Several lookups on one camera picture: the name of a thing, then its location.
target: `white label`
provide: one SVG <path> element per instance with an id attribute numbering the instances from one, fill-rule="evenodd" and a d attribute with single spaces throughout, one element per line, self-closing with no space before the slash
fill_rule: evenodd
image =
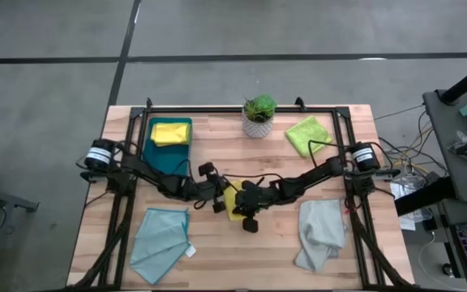
<path id="1" fill-rule="evenodd" d="M 103 155 L 100 155 L 100 154 L 95 154 L 95 153 L 88 153 L 88 155 L 86 156 L 86 158 L 93 158 L 93 159 L 97 159 L 98 161 L 102 161 L 106 164 L 109 164 L 109 158 L 108 157 L 105 157 Z"/>
<path id="2" fill-rule="evenodd" d="M 192 257 L 195 254 L 195 247 L 192 243 L 189 243 L 190 246 L 186 249 L 185 254 L 188 257 Z"/>
<path id="3" fill-rule="evenodd" d="M 356 162 L 360 163 L 361 161 L 367 160 L 367 159 L 372 159 L 372 154 L 365 154 L 361 155 L 359 157 L 356 157 Z"/>
<path id="4" fill-rule="evenodd" d="M 96 154 L 100 154 L 100 155 L 103 155 L 105 157 L 109 157 L 111 158 L 111 152 L 105 150 L 105 149 L 102 149 L 102 148 L 97 148 L 97 147 L 91 147 L 89 149 L 89 152 L 90 153 L 96 153 Z"/>
<path id="5" fill-rule="evenodd" d="M 364 148 L 364 149 L 357 150 L 356 152 L 353 153 L 353 159 L 356 159 L 356 157 L 363 155 L 363 154 L 367 154 L 367 153 L 372 153 L 372 149 Z"/>

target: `white plant pot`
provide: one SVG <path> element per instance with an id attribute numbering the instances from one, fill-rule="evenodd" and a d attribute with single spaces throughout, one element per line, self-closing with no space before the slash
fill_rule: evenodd
<path id="1" fill-rule="evenodd" d="M 248 119 L 244 113 L 244 107 L 242 108 L 242 130 L 251 138 L 263 138 L 267 136 L 273 129 L 273 113 L 272 118 L 266 122 L 252 122 Z"/>

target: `potted plant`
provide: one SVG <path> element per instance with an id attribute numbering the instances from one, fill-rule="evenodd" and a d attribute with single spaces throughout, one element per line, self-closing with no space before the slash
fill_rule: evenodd
<path id="1" fill-rule="evenodd" d="M 242 107 L 242 130 L 252 138 L 262 138 L 273 128 L 276 102 L 272 96 L 263 94 L 246 100 Z"/>

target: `yellow cloth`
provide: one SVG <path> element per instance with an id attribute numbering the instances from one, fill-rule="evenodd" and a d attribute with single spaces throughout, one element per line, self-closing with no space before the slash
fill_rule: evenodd
<path id="1" fill-rule="evenodd" d="M 158 147 L 169 145 L 187 145 L 190 141 L 191 125 L 186 122 L 159 122 L 154 124 L 151 140 Z"/>
<path id="2" fill-rule="evenodd" d="M 242 182 L 232 182 L 233 186 L 236 187 L 238 190 L 242 190 Z M 246 217 L 243 215 L 239 214 L 233 214 L 233 211 L 235 209 L 235 195 L 237 194 L 237 191 L 230 186 L 227 187 L 225 190 L 225 205 L 226 205 L 226 212 L 228 212 L 228 218 L 231 221 L 240 221 Z"/>

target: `lime green cloth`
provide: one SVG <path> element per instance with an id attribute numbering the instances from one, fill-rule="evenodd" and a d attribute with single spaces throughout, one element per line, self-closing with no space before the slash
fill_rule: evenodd
<path id="1" fill-rule="evenodd" d="M 316 121 L 315 117 L 305 118 L 303 121 L 286 130 L 285 135 L 303 157 L 309 156 L 309 148 L 307 147 L 307 142 L 309 142 L 309 140 L 325 143 L 332 141 L 327 130 Z M 325 145 L 313 143 L 311 144 L 311 151 L 315 153 L 323 147 L 325 147 Z"/>

